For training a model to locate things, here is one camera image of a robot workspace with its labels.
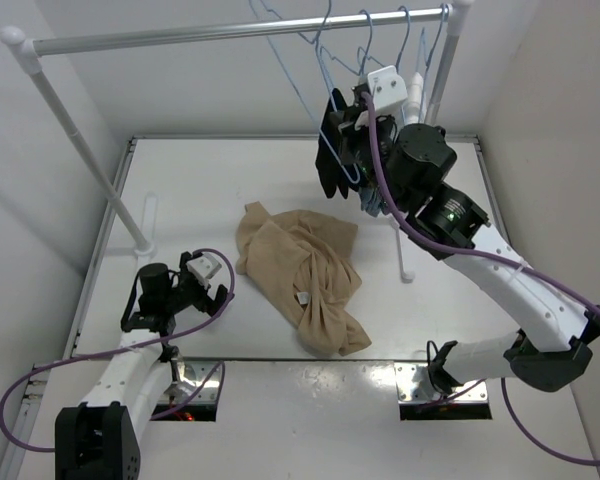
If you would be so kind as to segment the light blue wire hanger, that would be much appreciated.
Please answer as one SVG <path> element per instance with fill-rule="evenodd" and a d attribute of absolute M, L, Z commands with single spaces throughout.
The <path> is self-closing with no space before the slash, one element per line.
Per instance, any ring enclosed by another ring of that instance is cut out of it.
<path fill-rule="evenodd" d="M 258 2 L 249 1 L 250 9 L 256 19 L 261 20 L 261 14 L 258 12 L 258 8 L 255 6 L 256 3 L 258 3 L 260 5 L 260 7 L 262 8 L 262 10 L 264 12 L 272 15 L 276 20 L 284 21 L 284 18 L 278 13 L 278 11 L 275 8 L 273 8 L 269 4 L 268 1 L 258 1 Z M 320 21 L 320 25 L 312 37 L 309 37 L 305 33 L 297 32 L 297 35 L 300 36 L 305 43 L 311 45 L 314 49 L 314 56 L 315 56 L 315 59 L 316 59 L 316 62 L 317 62 L 318 68 L 319 68 L 319 72 L 322 76 L 323 83 L 324 83 L 325 88 L 327 89 L 327 93 L 328 93 L 327 105 L 331 108 L 331 110 L 326 113 L 326 119 L 327 119 L 327 125 L 330 127 L 333 126 L 333 124 L 331 123 L 331 120 L 332 120 L 331 115 L 335 114 L 338 111 L 338 108 L 337 108 L 337 104 L 336 104 L 335 94 L 333 93 L 334 83 L 331 78 L 330 72 L 328 71 L 328 68 L 326 67 L 324 60 L 322 58 L 323 44 L 321 42 L 321 34 L 324 29 L 324 26 L 326 25 L 326 21 L 329 19 L 331 10 L 332 10 L 332 2 L 329 1 L 327 3 L 326 12 L 322 17 L 322 20 Z M 359 186 L 361 183 L 361 180 L 362 180 L 362 175 L 361 175 L 358 167 L 357 166 L 347 167 L 344 165 L 344 163 L 340 157 L 340 154 L 337 152 L 337 150 L 335 148 L 335 141 L 328 139 L 327 128 L 324 127 L 322 125 L 322 123 L 317 120 L 317 117 L 313 114 L 311 108 L 308 106 L 307 101 L 305 100 L 305 97 L 301 93 L 298 85 L 296 84 L 296 82 L 293 79 L 293 76 L 291 75 L 290 71 L 288 70 L 287 66 L 285 65 L 285 63 L 282 59 L 282 56 L 281 56 L 279 50 L 277 49 L 277 47 L 275 46 L 271 36 L 266 35 L 265 38 L 266 38 L 266 41 L 276 59 L 276 61 L 278 62 L 279 66 L 281 67 L 288 83 L 290 84 L 291 88 L 293 89 L 293 92 L 295 93 L 295 95 L 296 95 L 297 99 L 299 100 L 300 104 L 302 105 L 304 111 L 306 112 L 309 119 L 311 120 L 312 125 L 316 128 L 317 133 L 319 135 L 319 139 L 323 140 L 324 143 L 326 144 L 327 149 L 328 149 L 329 153 L 331 154 L 331 157 L 337 162 L 338 168 L 344 174 L 346 180 L 352 185 Z"/>

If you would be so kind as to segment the beige t shirt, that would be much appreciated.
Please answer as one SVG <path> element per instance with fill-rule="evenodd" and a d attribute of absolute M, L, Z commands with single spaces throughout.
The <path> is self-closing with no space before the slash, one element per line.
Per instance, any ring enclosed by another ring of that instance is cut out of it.
<path fill-rule="evenodd" d="M 351 263 L 357 235 L 356 224 L 330 215 L 302 209 L 271 214 L 249 203 L 236 230 L 236 272 L 295 327 L 303 347 L 348 356 L 372 345 L 347 312 L 362 286 Z"/>

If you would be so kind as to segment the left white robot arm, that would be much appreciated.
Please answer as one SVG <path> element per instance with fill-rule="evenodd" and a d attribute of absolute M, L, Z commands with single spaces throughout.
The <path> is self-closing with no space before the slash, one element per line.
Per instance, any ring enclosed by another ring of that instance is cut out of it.
<path fill-rule="evenodd" d="M 102 375 L 54 425 L 58 479 L 136 479 L 142 435 L 149 422 L 184 413 L 222 378 L 222 362 L 189 374 L 179 349 L 176 317 L 195 309 L 215 321 L 234 298 L 233 286 L 211 281 L 228 259 L 214 249 L 184 252 L 177 269 L 149 263 L 138 269 L 120 320 L 121 338 Z"/>

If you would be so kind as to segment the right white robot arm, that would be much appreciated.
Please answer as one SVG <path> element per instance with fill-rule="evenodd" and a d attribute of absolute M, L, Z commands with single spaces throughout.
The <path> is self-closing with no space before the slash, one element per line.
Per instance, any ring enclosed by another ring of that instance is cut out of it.
<path fill-rule="evenodd" d="M 353 103 L 331 91 L 315 161 L 325 194 L 356 192 L 365 212 L 392 216 L 409 240 L 471 280 L 518 326 L 492 340 L 445 343 L 427 363 L 427 385 L 448 396 L 469 381 L 515 377 L 555 392 L 579 378 L 600 337 L 600 307 L 533 271 L 488 214 L 446 182 L 457 155 L 442 127 L 399 126 L 390 114 L 368 124 L 370 100 L 364 86 Z"/>

